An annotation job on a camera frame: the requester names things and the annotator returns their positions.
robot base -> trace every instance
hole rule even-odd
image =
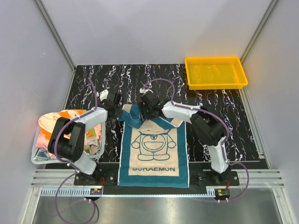
[[[112,186],[117,184],[117,175],[114,170],[96,169],[93,175],[86,175],[83,173],[76,174],[74,185],[101,186],[101,177],[104,178],[103,186]]]
[[[219,181],[213,171],[198,171],[197,179],[199,186],[227,186],[228,181],[230,186],[239,186],[239,177],[236,171],[230,171],[226,177]]]

cable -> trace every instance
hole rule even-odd
[[[100,180],[101,180],[101,191],[99,193],[93,193],[93,195],[101,195],[101,196],[103,195],[104,178],[101,177]]]
[[[227,184],[227,186],[226,186],[226,188],[225,189],[228,189],[229,188],[229,180],[228,180],[228,184]]]
[[[58,135],[57,135],[57,138],[56,138],[56,141],[55,141],[55,144],[54,144],[54,154],[55,154],[57,160],[60,161],[60,162],[63,162],[63,163],[68,163],[69,161],[66,161],[66,160],[61,159],[61,158],[58,156],[58,154],[57,154],[57,145],[58,145],[58,141],[59,141],[59,139],[60,139],[60,136],[62,135],[62,133],[64,132],[64,130],[65,130],[71,123],[73,123],[73,122],[75,122],[76,120],[78,120],[78,119],[80,119],[80,118],[83,118],[83,117],[85,117],[85,116],[87,116],[87,115],[89,115],[89,114],[95,112],[95,110],[96,110],[97,107],[98,107],[97,92],[96,92],[96,90],[95,90],[95,86],[94,86],[92,80],[90,79],[90,77],[88,78],[88,81],[89,81],[90,86],[92,87],[92,89],[93,89],[93,93],[94,93],[94,98],[95,98],[95,106],[94,106],[94,108],[91,109],[90,111],[88,111],[88,112],[82,114],[81,116],[77,116],[77,117],[71,119],[69,122],[67,122],[67,123],[61,128],[61,130],[59,131],[59,133],[58,133]],[[76,173],[79,172],[79,168],[78,168],[78,167],[76,167],[76,166],[75,166],[74,164],[72,164],[72,163],[70,163],[70,165],[71,165],[75,170],[77,170]],[[57,213],[58,217],[59,217],[62,221],[64,221],[65,223],[68,223],[68,224],[73,224],[73,223],[68,222],[67,220],[65,220],[65,219],[61,216],[61,214],[60,214],[60,212],[59,212],[59,210],[58,210],[57,196],[58,196],[59,190],[60,190],[60,188],[62,187],[62,185],[63,185],[69,178],[71,178],[72,176],[74,176],[76,173],[74,173],[74,174],[68,176],[64,181],[62,181],[62,183],[61,183],[60,186],[58,187],[58,190],[57,190],[57,192],[56,192],[56,194],[55,194],[55,208],[56,208],[56,213]],[[95,215],[95,210],[96,210],[96,208],[97,208],[97,205],[96,205],[96,203],[95,203],[94,201],[92,201],[92,200],[90,200],[90,199],[89,199],[89,201],[91,201],[91,202],[93,203],[93,215],[90,217],[89,220],[87,220],[86,222],[84,222],[84,223],[82,223],[82,224],[87,224],[87,223],[89,223],[89,222],[93,219],[93,217],[94,217],[94,215]]]
[[[67,224],[75,224],[75,223],[71,223],[71,222],[65,220],[65,219],[61,216],[61,214],[60,214],[60,212],[59,212],[59,210],[58,210],[58,205],[57,205],[57,198],[58,198],[58,197],[57,197],[57,196],[58,196],[59,190],[61,189],[62,185],[63,185],[68,179],[70,179],[72,176],[74,176],[74,175],[76,175],[76,174],[77,174],[77,172],[76,172],[76,173],[73,173],[72,175],[68,176],[64,181],[62,181],[62,183],[61,183],[60,186],[58,187],[57,192],[56,192],[56,194],[55,194],[55,209],[56,209],[56,213],[57,213],[58,217],[59,217],[62,221],[64,221],[65,223],[67,223]],[[90,221],[93,219],[93,217],[94,217],[94,215],[95,215],[95,210],[96,210],[97,205],[96,205],[96,203],[95,203],[94,201],[92,201],[91,199],[89,199],[89,202],[92,202],[92,203],[93,203],[93,214],[92,214],[92,216],[90,217],[90,219],[88,219],[86,222],[81,223],[81,224],[88,224],[88,223],[90,223]]]
[[[62,133],[64,132],[64,130],[65,130],[71,123],[75,122],[76,120],[78,120],[78,119],[80,119],[80,118],[83,118],[83,117],[85,117],[85,116],[87,116],[87,115],[93,113],[93,112],[96,110],[96,108],[98,107],[97,92],[96,92],[96,90],[95,90],[95,86],[94,86],[94,84],[93,84],[93,82],[92,82],[92,80],[91,80],[90,78],[88,78],[88,81],[89,81],[89,83],[90,83],[90,85],[91,85],[91,87],[92,87],[92,89],[93,89],[93,93],[94,93],[94,97],[95,97],[95,106],[94,106],[94,109],[92,109],[92,110],[90,110],[90,111],[88,111],[88,112],[82,114],[81,116],[77,116],[77,117],[71,119],[71,120],[70,120],[69,122],[67,122],[67,123],[61,128],[61,130],[59,131],[59,133],[58,133],[58,135],[57,135],[57,138],[56,138],[57,140],[55,141],[55,144],[54,144],[54,154],[55,154],[57,160],[60,161],[60,162],[68,163],[67,160],[63,160],[63,159],[61,159],[61,158],[58,156],[58,154],[57,154],[58,140],[60,139],[60,136],[62,135]],[[72,166],[74,169],[79,170],[74,164],[71,164],[71,166]]]
[[[249,172],[248,172],[248,170],[247,170],[247,168],[246,168],[246,166],[245,166],[244,164],[242,164],[242,163],[240,163],[240,162],[233,162],[233,163],[230,163],[230,162],[228,161],[228,159],[227,159],[227,156],[226,156],[226,150],[225,150],[225,147],[224,147],[224,142],[229,138],[229,130],[228,130],[228,126],[226,125],[226,123],[225,123],[220,117],[218,117],[217,115],[215,115],[215,114],[213,114],[213,113],[211,113],[211,112],[209,112],[209,111],[205,111],[205,110],[203,110],[203,109],[194,108],[194,107],[191,108],[190,106],[185,106],[185,105],[180,105],[180,104],[178,104],[178,103],[175,103],[175,102],[173,101],[173,98],[174,98],[174,94],[175,94],[175,90],[176,90],[176,88],[174,87],[173,82],[171,82],[171,81],[169,81],[169,80],[167,80],[167,79],[165,79],[165,78],[155,78],[155,79],[153,79],[153,80],[150,80],[150,81],[148,81],[142,88],[145,89],[145,87],[146,87],[148,84],[150,84],[150,83],[152,83],[152,82],[154,82],[154,81],[159,81],[159,80],[161,80],[161,81],[166,81],[166,82],[168,82],[168,83],[171,84],[171,86],[172,86],[172,90],[173,90],[173,91],[172,91],[172,95],[171,95],[171,104],[172,104],[173,106],[177,106],[177,107],[184,108],[184,109],[188,109],[188,110],[195,110],[195,111],[200,111],[200,112],[206,113],[206,114],[208,114],[208,115],[211,115],[212,117],[214,117],[215,119],[217,119],[218,121],[220,121],[220,122],[222,123],[222,125],[224,126],[224,128],[225,128],[225,130],[226,130],[226,133],[227,133],[225,139],[224,139],[224,140],[222,141],[222,143],[221,143],[221,150],[222,150],[222,157],[223,157],[223,160],[224,160],[228,165],[230,165],[230,166],[233,166],[233,165],[236,165],[236,164],[241,165],[241,166],[245,169],[246,174],[247,174],[247,183],[246,183],[246,187],[245,187],[244,191],[243,191],[239,196],[237,196],[237,197],[235,197],[235,198],[233,198],[233,199],[230,199],[229,201],[235,201],[235,200],[239,199],[240,197],[242,197],[242,196],[244,195],[244,193],[247,191],[248,186],[249,186]]]
[[[75,204],[77,204],[77,203],[79,203],[79,202],[81,202],[82,201],[82,199],[79,199],[79,200],[76,200],[76,201],[74,201],[72,204],[70,204],[69,206],[67,206],[65,209],[63,209],[63,210],[60,210],[59,211],[59,213],[60,214],[62,214],[62,213],[64,213],[65,211],[67,211],[71,206],[73,206],[73,205],[75,205]],[[56,217],[57,216],[57,213],[55,212],[55,214],[50,214],[48,211],[50,210],[50,208],[49,208],[49,205],[48,205],[48,203],[47,202],[45,202],[45,207],[46,207],[46,212],[47,212],[47,214],[48,214],[48,216],[49,217]]]

blue towel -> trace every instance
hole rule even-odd
[[[185,122],[142,121],[137,105],[124,105],[120,186],[189,187]]]

yellow plastic tray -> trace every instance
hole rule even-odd
[[[248,85],[238,57],[185,58],[190,90],[241,89]]]

fabric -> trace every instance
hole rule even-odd
[[[124,105],[120,186],[189,187],[185,122],[141,121],[136,105]]]
[[[101,138],[99,138],[97,141],[94,140],[90,142],[90,145],[85,146],[84,150],[87,153],[87,155],[95,155],[98,151],[101,149]],[[56,157],[54,154],[49,153],[47,149],[43,147],[39,147],[33,156],[33,159],[35,161],[49,161],[49,160],[55,160]]]
[[[59,113],[48,113],[43,116],[41,116],[38,120],[38,124],[41,130],[41,133],[39,134],[37,141],[36,141],[36,147],[37,148],[43,148],[45,150],[48,150],[48,144],[54,129],[54,126],[56,124],[56,120],[60,117],[64,118],[73,118],[75,116],[81,115],[85,113],[86,110],[63,110]],[[102,125],[98,124],[92,129],[88,130],[88,132],[85,134],[85,140],[84,140],[84,150],[88,154],[95,154],[98,149],[100,148],[99,142],[101,141],[101,135],[102,135]],[[65,138],[70,138],[70,135],[64,135]],[[49,153],[50,158],[54,158],[55,155]]]

